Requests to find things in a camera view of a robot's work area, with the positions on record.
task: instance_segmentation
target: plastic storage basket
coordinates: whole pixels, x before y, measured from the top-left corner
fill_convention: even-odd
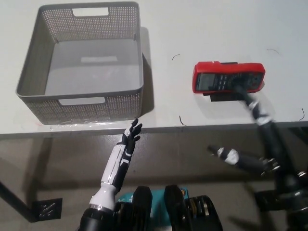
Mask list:
[[[16,93],[43,124],[139,117],[142,88],[137,3],[39,9]]]

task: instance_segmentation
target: red multimeter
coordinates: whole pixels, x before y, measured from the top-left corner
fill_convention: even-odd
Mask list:
[[[198,62],[193,71],[192,90],[203,94],[234,92],[233,83],[243,79],[247,92],[257,92],[264,75],[262,64]]]

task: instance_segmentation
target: gray floor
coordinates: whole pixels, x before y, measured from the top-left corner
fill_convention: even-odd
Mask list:
[[[283,130],[299,170],[306,169],[307,147]],[[74,231],[119,136],[0,141],[0,181],[23,201],[63,198],[62,218],[29,224],[0,200],[1,231]],[[272,183],[225,165],[206,151],[209,144],[261,154],[254,130],[142,134],[119,195],[138,185],[153,189],[186,186],[190,196],[210,196],[226,231],[285,230],[283,212],[260,215],[251,188]]]

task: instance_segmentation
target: white table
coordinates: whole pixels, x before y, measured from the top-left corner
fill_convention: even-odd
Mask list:
[[[38,8],[84,1],[1,2],[0,138],[117,134],[130,123],[43,125],[15,94]],[[212,103],[209,97],[193,94],[192,71],[198,61],[262,63],[265,86],[255,96],[279,126],[308,125],[308,116],[300,120],[302,109],[308,114],[307,1],[138,2],[141,26],[149,33],[149,39],[142,35],[143,53],[152,67],[154,92],[154,109],[140,118],[143,132],[253,125],[241,102]]]

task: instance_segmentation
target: robotic arm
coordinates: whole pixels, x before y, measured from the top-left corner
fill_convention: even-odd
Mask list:
[[[210,145],[209,151],[227,164],[239,169],[263,174],[272,172],[276,189],[255,193],[257,204],[262,211],[285,210],[289,230],[308,229],[308,200],[306,185],[303,184],[291,160],[291,154],[283,141],[272,118],[260,107],[260,103],[250,97],[241,85],[235,90],[242,95],[257,126],[265,147],[262,159],[239,152],[235,149]]]
[[[101,188],[91,198],[89,208],[84,212],[79,231],[104,231],[113,229],[115,195],[121,190],[129,167],[136,141],[140,139],[142,124],[134,120],[122,134],[113,148],[107,162]]]

